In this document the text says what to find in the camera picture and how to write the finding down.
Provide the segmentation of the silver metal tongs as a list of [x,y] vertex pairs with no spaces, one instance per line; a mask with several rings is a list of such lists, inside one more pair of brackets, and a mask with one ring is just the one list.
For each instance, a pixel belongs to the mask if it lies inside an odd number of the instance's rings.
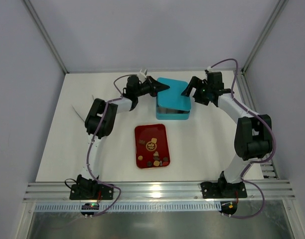
[[82,122],[85,122],[94,99],[94,95],[83,95],[73,100],[71,106]]

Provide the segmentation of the teal tin lid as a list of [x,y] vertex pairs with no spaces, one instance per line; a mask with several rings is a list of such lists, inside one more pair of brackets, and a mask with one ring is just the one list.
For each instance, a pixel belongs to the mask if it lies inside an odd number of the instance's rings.
[[178,111],[191,110],[190,97],[181,95],[181,93],[188,86],[188,83],[186,81],[162,77],[158,78],[157,81],[169,86],[169,89],[158,92],[157,94],[157,105],[159,107]]

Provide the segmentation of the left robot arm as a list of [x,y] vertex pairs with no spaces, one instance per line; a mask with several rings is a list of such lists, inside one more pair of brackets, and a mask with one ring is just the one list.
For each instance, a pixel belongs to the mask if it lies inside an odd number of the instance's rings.
[[122,90],[117,89],[120,96],[108,101],[96,98],[86,116],[84,126],[90,140],[86,166],[69,187],[70,200],[111,200],[115,190],[121,193],[117,186],[100,181],[92,170],[99,160],[104,140],[113,131],[117,114],[134,110],[141,96],[156,97],[159,92],[170,88],[145,73],[120,76],[113,82],[114,86],[122,78],[127,78],[127,82]]

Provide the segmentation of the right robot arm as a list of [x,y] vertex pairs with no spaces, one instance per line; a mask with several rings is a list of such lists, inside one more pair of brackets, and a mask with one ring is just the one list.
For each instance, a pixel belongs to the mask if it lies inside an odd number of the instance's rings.
[[193,76],[182,96],[192,96],[196,103],[214,104],[235,123],[235,156],[221,172],[217,182],[200,184],[204,199],[246,198],[244,176],[249,169],[272,153],[275,139],[272,136],[272,120],[251,110],[234,96],[232,88],[225,88],[221,72],[206,71],[206,79]]

